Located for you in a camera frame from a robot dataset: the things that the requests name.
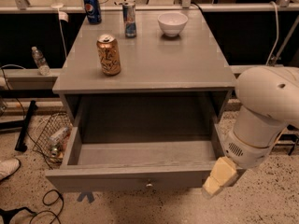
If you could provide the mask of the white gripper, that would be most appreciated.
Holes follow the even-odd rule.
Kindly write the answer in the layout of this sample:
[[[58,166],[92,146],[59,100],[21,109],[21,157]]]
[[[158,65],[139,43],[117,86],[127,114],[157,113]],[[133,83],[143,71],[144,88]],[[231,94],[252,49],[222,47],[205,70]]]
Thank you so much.
[[[264,162],[270,153],[270,147],[247,145],[240,141],[233,131],[228,132],[223,148],[227,157],[218,158],[203,181],[202,193],[207,199],[218,195],[237,180],[237,165],[244,169],[255,168]]]

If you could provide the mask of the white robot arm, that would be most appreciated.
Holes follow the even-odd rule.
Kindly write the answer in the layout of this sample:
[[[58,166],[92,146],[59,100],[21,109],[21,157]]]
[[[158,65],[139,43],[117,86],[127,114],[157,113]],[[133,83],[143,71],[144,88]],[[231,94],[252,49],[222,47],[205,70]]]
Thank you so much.
[[[264,162],[287,126],[299,128],[299,68],[250,68],[237,78],[235,94],[242,106],[203,185],[208,198],[232,185],[238,168]]]

